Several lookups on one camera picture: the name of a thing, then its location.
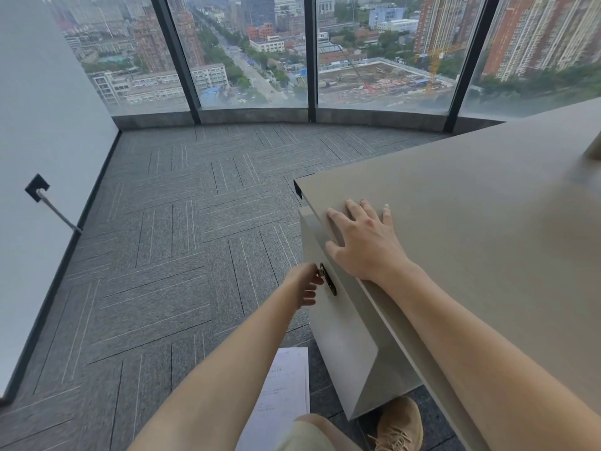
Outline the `person's right hand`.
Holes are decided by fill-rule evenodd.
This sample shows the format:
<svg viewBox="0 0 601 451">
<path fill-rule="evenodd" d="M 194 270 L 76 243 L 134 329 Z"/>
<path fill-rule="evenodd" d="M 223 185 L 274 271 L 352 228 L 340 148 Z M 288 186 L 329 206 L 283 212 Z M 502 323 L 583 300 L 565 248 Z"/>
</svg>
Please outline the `person's right hand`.
<svg viewBox="0 0 601 451">
<path fill-rule="evenodd" d="M 328 219 L 341 233 L 343 246 L 354 246 L 359 252 L 359 279 L 383 286 L 392 277 L 410 275 L 416 271 L 418 266 L 410 261 L 403 250 L 395 234 L 394 223 L 393 227 L 384 225 L 382 215 L 379 216 L 367 200 L 362 201 L 365 209 L 371 211 L 372 229 L 369 231 L 346 231 L 350 216 L 331 207 L 326 212 Z"/>
</svg>

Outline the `person's left hand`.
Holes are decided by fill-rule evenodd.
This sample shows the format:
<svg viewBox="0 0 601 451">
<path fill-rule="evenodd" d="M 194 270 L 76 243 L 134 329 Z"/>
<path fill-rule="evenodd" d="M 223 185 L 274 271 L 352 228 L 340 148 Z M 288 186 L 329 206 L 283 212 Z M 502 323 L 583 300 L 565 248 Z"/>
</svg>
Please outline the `person's left hand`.
<svg viewBox="0 0 601 451">
<path fill-rule="evenodd" d="M 297 309 L 300 309 L 316 304 L 317 289 L 324 283 L 319 274 L 299 274 L 298 264 L 289 270 L 281 287 L 294 298 Z"/>
</svg>

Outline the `person's left forearm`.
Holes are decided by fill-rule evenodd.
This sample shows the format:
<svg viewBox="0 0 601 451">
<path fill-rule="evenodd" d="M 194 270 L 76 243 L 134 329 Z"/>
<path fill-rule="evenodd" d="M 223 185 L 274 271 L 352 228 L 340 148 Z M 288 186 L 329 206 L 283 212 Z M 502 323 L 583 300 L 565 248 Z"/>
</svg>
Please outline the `person's left forearm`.
<svg viewBox="0 0 601 451">
<path fill-rule="evenodd" d="M 127 451 L 234 451 L 296 311 L 277 288 L 185 377 Z"/>
</svg>

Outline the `person's right forearm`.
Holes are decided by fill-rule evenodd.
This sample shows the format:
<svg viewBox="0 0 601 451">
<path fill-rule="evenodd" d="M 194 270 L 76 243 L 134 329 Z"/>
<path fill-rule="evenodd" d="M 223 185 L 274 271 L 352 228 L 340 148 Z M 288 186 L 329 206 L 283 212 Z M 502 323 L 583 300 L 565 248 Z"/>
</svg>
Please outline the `person's right forearm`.
<svg viewBox="0 0 601 451">
<path fill-rule="evenodd" d="M 491 451 L 601 451 L 601 417 L 413 263 L 369 263 Z"/>
</svg>

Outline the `beige drawer cabinet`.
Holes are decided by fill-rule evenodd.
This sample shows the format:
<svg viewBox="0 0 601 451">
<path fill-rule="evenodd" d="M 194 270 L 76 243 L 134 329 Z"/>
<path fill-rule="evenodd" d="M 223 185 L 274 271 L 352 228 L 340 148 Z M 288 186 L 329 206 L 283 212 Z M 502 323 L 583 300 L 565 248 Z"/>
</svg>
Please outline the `beige drawer cabinet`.
<svg viewBox="0 0 601 451">
<path fill-rule="evenodd" d="M 347 419 L 352 420 L 422 386 L 359 281 L 325 252 L 329 236 L 314 212 L 299 209 L 303 257 L 323 263 L 337 289 L 324 284 L 309 323 Z"/>
</svg>

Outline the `beige office desk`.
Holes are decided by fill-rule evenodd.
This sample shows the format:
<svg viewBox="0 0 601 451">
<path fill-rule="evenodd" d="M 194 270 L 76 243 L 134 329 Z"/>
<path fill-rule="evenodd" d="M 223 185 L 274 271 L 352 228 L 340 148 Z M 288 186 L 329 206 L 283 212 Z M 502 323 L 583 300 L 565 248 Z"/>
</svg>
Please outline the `beige office desk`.
<svg viewBox="0 0 601 451">
<path fill-rule="evenodd" d="M 601 415 L 601 97 L 295 180 L 329 240 L 348 198 L 392 208 L 411 260 Z M 457 438 L 489 451 L 409 320 L 358 280 Z"/>
</svg>

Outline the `white printed paper sheet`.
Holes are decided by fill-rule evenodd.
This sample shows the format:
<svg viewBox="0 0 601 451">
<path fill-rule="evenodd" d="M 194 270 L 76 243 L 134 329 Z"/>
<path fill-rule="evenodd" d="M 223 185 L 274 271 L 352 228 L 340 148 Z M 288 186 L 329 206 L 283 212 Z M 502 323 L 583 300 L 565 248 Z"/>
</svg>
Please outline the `white printed paper sheet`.
<svg viewBox="0 0 601 451">
<path fill-rule="evenodd" d="M 272 451 L 295 419 L 310 412 L 307 347 L 280 348 L 236 451 Z"/>
</svg>

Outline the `grey window sill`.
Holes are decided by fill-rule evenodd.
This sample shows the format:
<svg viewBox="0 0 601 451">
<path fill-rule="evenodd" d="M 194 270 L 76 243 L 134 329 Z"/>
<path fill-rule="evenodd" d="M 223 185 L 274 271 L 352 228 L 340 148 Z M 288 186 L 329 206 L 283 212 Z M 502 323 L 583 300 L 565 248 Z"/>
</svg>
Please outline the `grey window sill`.
<svg viewBox="0 0 601 451">
<path fill-rule="evenodd" d="M 342 126 L 371 126 L 460 135 L 503 123 L 481 116 L 446 113 L 416 113 L 318 107 L 315 111 L 299 107 L 229 108 L 191 112 L 163 112 L 117 115 L 112 120 L 120 130 L 186 127 L 194 125 L 254 123 L 319 123 Z"/>
</svg>

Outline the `person's beige shorts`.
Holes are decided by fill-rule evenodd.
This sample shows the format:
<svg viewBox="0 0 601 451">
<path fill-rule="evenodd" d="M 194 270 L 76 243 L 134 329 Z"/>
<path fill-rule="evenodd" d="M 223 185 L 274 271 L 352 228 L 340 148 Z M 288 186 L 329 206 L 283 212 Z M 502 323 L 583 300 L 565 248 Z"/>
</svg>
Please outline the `person's beige shorts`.
<svg viewBox="0 0 601 451">
<path fill-rule="evenodd" d="M 271 451 L 336 451 L 339 429 L 317 414 L 297 417 Z"/>
</svg>

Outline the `tan lace-up shoe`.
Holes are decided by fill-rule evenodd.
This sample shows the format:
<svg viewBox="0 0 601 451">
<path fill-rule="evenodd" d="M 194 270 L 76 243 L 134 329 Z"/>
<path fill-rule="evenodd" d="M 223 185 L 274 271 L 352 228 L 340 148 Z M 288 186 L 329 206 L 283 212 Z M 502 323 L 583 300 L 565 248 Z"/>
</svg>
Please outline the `tan lace-up shoe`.
<svg viewBox="0 0 601 451">
<path fill-rule="evenodd" d="M 403 395 L 387 402 L 379 418 L 374 451 L 420 451 L 424 429 L 417 403 Z"/>
</svg>

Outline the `black skirting board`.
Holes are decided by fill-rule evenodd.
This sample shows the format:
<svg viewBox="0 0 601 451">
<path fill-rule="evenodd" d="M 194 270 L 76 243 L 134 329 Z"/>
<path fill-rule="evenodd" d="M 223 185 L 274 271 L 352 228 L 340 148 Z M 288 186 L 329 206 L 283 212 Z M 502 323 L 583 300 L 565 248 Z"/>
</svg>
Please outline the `black skirting board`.
<svg viewBox="0 0 601 451">
<path fill-rule="evenodd" d="M 88 219 L 88 215 L 91 211 L 91 208 L 94 204 L 96 196 L 99 192 L 101 182 L 103 181 L 106 170 L 108 169 L 110 161 L 116 150 L 116 147 L 118 146 L 118 143 L 120 142 L 122 133 L 123 133 L 123 130 L 121 130 L 121 129 L 119 129 L 117 131 L 114 142 L 112 143 L 112 145 L 109 149 L 109 153 L 108 153 L 107 157 L 105 158 L 105 161 L 101 167 L 100 173 L 94 183 L 93 189 L 91 190 L 88 200 L 84 206 L 84 209 L 82 210 L 82 213 L 81 213 L 79 221 L 78 221 L 78 223 L 82 226 L 85 225 L 86 220 Z M 11 376 L 10 382 L 8 383 L 8 387 L 5 392 L 5 395 L 4 395 L 4 397 L 0 397 L 0 408 L 11 405 L 17 397 L 19 388 L 22 385 L 23 380 L 25 378 L 25 373 L 28 368 L 29 362 L 31 361 L 31 358 L 33 356 L 33 353 L 37 346 L 37 343 L 39 342 L 41 332 L 42 332 L 42 330 L 45 326 L 45 323 L 48 319 L 48 314 L 50 312 L 50 309 L 52 308 L 57 291 L 58 291 L 58 289 L 61 285 L 61 282 L 65 276 L 65 272 L 69 266 L 71 257 L 73 256 L 74 250 L 77 246 L 79 239 L 80 239 L 79 233 L 74 231 L 73 234 L 71 235 L 69 244 L 67 245 L 67 248 L 64 252 L 64 256 L 62 257 L 61 262 L 56 270 L 55 276 L 54 276 L 52 282 L 50 283 L 49 290 L 44 298 L 44 301 L 42 302 L 41 309 L 35 319 L 33 328 L 28 336 L 25 348 L 22 352 L 22 355 L 19 358 L 17 367 L 16 367 L 13 375 Z"/>
</svg>

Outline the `dark window frame post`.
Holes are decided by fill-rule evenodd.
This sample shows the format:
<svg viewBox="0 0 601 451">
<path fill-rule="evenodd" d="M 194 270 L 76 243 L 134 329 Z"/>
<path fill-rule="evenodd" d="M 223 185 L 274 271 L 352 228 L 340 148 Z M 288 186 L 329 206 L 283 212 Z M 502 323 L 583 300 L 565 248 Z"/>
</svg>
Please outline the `dark window frame post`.
<svg viewBox="0 0 601 451">
<path fill-rule="evenodd" d="M 459 118 L 460 109 L 464 102 L 465 95 L 470 88 L 470 83 L 473 78 L 475 68 L 483 50 L 486 37 L 489 34 L 489 30 L 491 28 L 499 2 L 500 0 L 482 1 L 477 22 L 472 29 L 472 36 L 469 47 L 467 48 L 462 70 L 455 86 L 455 93 L 453 94 L 447 118 L 445 119 L 445 124 L 442 130 L 443 133 L 452 134 L 455 129 L 455 125 Z"/>
<path fill-rule="evenodd" d="M 168 0 L 151 0 L 151 3 L 179 78 L 184 97 L 189 106 L 192 120 L 195 125 L 200 125 L 201 119 L 199 110 L 201 109 L 201 102 L 190 68 L 187 64 L 184 50 L 177 33 L 176 24 L 168 5 Z"/>
<path fill-rule="evenodd" d="M 317 0 L 304 0 L 306 44 L 306 88 L 308 94 L 308 121 L 317 122 L 318 107 L 318 52 L 317 52 Z"/>
</svg>

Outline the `black wall socket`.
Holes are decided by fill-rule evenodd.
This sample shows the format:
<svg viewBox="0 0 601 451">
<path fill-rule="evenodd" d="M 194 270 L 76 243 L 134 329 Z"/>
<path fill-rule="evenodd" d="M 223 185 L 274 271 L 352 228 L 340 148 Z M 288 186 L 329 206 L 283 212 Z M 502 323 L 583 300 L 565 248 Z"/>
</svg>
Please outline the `black wall socket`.
<svg viewBox="0 0 601 451">
<path fill-rule="evenodd" d="M 49 183 L 40 174 L 35 174 L 33 179 L 25 188 L 25 191 L 30 197 L 32 197 L 32 199 L 34 199 L 34 201 L 38 203 L 41 201 L 41 196 L 39 195 L 38 191 L 42 190 L 43 192 L 46 192 L 49 190 L 49 188 Z"/>
</svg>

